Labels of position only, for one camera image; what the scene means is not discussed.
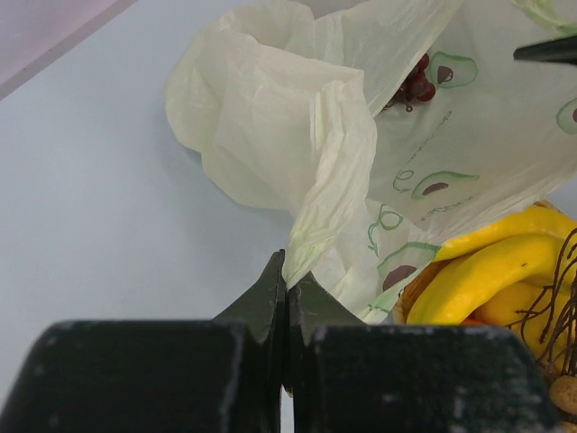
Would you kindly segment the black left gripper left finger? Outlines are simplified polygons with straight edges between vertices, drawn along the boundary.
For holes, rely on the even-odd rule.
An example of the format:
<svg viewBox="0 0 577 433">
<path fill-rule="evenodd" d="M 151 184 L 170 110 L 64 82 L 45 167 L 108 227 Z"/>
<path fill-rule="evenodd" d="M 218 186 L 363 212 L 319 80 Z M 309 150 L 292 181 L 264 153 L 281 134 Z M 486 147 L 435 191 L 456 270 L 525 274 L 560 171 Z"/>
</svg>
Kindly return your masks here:
<svg viewBox="0 0 577 433">
<path fill-rule="evenodd" d="M 272 254 L 258 280 L 213 318 L 218 323 L 240 322 L 264 345 L 279 340 L 284 328 L 287 286 L 282 276 L 285 251 Z"/>
</svg>

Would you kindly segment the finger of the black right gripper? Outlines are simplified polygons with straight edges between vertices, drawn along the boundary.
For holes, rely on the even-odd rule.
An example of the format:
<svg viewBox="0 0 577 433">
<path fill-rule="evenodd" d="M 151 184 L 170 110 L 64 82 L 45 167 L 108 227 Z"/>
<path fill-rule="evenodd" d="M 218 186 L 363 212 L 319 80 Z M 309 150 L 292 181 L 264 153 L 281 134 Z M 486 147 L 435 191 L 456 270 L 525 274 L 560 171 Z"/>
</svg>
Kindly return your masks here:
<svg viewBox="0 0 577 433">
<path fill-rule="evenodd" d="M 567 36 L 519 47 L 513 52 L 513 59 L 516 61 L 575 64 L 577 62 L 577 36 Z"/>
</svg>

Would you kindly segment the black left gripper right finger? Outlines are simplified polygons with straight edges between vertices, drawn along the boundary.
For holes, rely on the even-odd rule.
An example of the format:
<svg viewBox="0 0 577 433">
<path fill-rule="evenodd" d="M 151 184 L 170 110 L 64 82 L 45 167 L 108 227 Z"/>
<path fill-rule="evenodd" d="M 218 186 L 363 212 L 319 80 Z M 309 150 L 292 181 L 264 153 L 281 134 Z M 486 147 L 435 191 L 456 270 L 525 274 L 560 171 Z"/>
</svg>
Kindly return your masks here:
<svg viewBox="0 0 577 433">
<path fill-rule="evenodd" d="M 290 333 L 309 345 L 320 327 L 363 326 L 364 323 L 324 289 L 312 272 L 288 290 Z"/>
</svg>

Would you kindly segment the dark red fake grapes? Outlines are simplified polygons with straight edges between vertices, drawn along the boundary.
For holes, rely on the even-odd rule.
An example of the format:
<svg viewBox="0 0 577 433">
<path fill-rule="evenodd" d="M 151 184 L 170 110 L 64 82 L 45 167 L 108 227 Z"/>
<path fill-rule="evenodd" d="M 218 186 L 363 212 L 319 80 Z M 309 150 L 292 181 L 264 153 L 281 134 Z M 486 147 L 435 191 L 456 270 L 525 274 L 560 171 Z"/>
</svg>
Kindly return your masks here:
<svg viewBox="0 0 577 433">
<path fill-rule="evenodd" d="M 383 111 L 399 105 L 410 113 L 415 106 L 429 102 L 436 93 L 435 85 L 426 77 L 426 68 L 430 57 L 426 53 L 405 78 L 393 98 L 384 106 Z"/>
</svg>

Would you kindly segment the pale green plastic bag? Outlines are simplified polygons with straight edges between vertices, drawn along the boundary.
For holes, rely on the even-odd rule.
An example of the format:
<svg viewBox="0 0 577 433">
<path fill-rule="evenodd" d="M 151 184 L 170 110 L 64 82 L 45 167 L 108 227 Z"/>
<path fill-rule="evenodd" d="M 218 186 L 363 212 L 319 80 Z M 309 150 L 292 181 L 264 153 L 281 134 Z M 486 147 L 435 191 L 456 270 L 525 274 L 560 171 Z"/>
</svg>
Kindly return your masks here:
<svg viewBox="0 0 577 433">
<path fill-rule="evenodd" d="M 278 1 L 201 30 L 169 126 L 250 207 L 288 211 L 283 276 L 380 323 L 440 246 L 576 172 L 576 70 L 513 59 L 576 32 L 573 1 Z M 383 111 L 419 60 L 435 96 Z"/>
</svg>

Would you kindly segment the yellow fake banana bunch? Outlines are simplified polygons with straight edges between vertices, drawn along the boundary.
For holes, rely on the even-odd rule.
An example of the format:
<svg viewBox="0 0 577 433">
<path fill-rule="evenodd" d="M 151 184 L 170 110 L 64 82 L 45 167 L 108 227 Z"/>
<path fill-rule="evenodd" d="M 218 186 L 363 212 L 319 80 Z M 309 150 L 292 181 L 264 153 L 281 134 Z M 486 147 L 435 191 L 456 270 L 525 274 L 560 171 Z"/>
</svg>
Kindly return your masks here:
<svg viewBox="0 0 577 433">
<path fill-rule="evenodd" d="M 480 249 L 449 277 L 431 283 L 411 309 L 407 324 L 461 325 L 473 318 L 506 327 L 515 309 L 552 282 L 565 239 L 525 234 Z"/>
</svg>

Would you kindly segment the brown fake longan branch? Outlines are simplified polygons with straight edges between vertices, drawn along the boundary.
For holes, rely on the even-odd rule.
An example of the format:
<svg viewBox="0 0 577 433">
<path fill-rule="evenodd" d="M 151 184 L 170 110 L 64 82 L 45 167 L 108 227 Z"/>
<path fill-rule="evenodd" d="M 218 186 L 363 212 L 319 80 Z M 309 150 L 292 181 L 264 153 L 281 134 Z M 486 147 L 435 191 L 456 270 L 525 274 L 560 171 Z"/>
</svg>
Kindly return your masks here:
<svg viewBox="0 0 577 433">
<path fill-rule="evenodd" d="M 563 241 L 551 283 L 506 323 L 532 352 L 554 406 L 576 422 L 576 231 Z"/>
</svg>

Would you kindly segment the orange fake persimmon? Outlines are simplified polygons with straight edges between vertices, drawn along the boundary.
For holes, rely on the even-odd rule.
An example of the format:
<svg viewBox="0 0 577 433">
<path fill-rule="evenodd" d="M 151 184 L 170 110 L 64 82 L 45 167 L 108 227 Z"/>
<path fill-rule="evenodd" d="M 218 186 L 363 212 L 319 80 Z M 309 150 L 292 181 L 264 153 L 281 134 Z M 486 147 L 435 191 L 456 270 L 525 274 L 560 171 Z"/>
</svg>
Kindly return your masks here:
<svg viewBox="0 0 577 433">
<path fill-rule="evenodd" d="M 466 318 L 462 323 L 462 326 L 483 326 L 484 323 L 472 318 Z"/>
</svg>

